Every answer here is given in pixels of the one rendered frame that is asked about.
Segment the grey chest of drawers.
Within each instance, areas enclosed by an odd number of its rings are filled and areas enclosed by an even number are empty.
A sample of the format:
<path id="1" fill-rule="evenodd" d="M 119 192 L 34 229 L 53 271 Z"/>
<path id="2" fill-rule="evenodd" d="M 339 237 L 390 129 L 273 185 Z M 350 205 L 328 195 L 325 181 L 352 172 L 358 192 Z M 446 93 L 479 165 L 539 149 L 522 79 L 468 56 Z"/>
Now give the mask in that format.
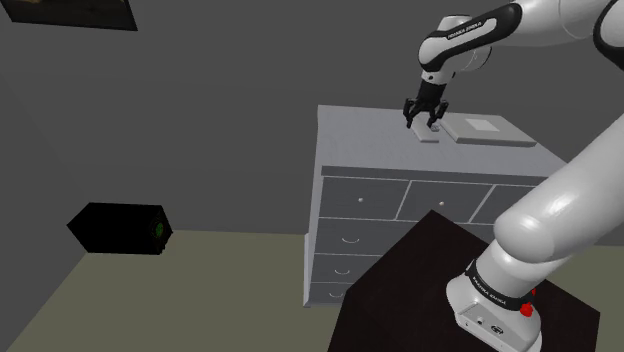
<path id="1" fill-rule="evenodd" d="M 439 142 L 421 143 L 399 110 L 319 106 L 304 306 L 340 304 L 429 211 L 491 241 L 495 219 L 565 164 L 539 143 L 458 144 L 440 120 Z"/>

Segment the black box with green dial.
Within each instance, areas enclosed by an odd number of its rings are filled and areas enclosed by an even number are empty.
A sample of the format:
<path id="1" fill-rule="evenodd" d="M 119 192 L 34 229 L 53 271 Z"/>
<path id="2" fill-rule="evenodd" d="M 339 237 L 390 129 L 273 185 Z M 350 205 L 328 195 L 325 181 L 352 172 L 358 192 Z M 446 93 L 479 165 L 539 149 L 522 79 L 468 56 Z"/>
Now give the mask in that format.
<path id="1" fill-rule="evenodd" d="M 159 255 L 173 234 L 161 205 L 89 202 L 67 224 L 88 253 Z"/>

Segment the small grey flat phone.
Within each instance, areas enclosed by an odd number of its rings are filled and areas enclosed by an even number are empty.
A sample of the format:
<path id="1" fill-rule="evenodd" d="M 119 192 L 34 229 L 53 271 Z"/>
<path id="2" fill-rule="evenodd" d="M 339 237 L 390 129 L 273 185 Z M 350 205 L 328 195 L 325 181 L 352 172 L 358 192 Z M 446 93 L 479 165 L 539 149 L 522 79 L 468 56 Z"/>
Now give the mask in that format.
<path id="1" fill-rule="evenodd" d="M 411 130 L 421 143 L 438 143 L 436 134 L 419 118 L 415 118 L 411 125 Z"/>

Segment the dark robot stand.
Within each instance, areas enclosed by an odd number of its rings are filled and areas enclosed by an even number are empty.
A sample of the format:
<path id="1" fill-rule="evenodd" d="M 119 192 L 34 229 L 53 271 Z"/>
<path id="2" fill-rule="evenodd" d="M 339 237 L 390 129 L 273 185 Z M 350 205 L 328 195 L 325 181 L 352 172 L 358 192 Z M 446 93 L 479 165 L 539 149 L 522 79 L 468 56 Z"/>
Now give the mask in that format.
<path id="1" fill-rule="evenodd" d="M 457 325 L 446 296 L 486 247 L 430 211 L 346 291 L 327 352 L 496 352 Z M 597 352 L 599 311 L 549 281 L 535 309 L 540 352 Z"/>

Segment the large grey flat book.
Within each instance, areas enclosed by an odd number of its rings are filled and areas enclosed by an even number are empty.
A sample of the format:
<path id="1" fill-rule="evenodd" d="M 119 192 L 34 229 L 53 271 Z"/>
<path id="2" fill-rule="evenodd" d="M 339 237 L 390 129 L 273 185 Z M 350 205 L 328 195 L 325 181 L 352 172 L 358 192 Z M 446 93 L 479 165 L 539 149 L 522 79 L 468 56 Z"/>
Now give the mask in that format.
<path id="1" fill-rule="evenodd" d="M 537 142 L 499 115 L 447 113 L 440 125 L 458 144 L 530 148 Z"/>

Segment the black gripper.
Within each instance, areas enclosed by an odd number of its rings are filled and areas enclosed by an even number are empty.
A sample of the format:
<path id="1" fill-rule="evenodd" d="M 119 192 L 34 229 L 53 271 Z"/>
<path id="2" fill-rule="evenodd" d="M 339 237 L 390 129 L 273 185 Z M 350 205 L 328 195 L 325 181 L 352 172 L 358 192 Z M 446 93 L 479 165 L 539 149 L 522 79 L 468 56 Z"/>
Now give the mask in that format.
<path id="1" fill-rule="evenodd" d="M 432 128 L 437 120 L 443 118 L 449 106 L 446 100 L 442 100 L 445 89 L 445 84 L 421 81 L 416 98 L 407 98 L 403 105 L 403 116 L 408 129 L 412 127 L 414 118 L 422 111 L 429 111 L 428 128 Z"/>

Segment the dark wall picture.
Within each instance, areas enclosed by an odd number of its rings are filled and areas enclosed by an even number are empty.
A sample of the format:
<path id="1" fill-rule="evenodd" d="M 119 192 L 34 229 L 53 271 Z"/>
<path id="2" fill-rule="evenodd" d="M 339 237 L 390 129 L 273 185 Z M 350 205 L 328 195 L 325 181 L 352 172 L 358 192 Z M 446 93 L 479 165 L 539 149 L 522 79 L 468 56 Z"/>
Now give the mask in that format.
<path id="1" fill-rule="evenodd" d="M 0 0 L 14 23 L 137 31 L 129 0 Z"/>

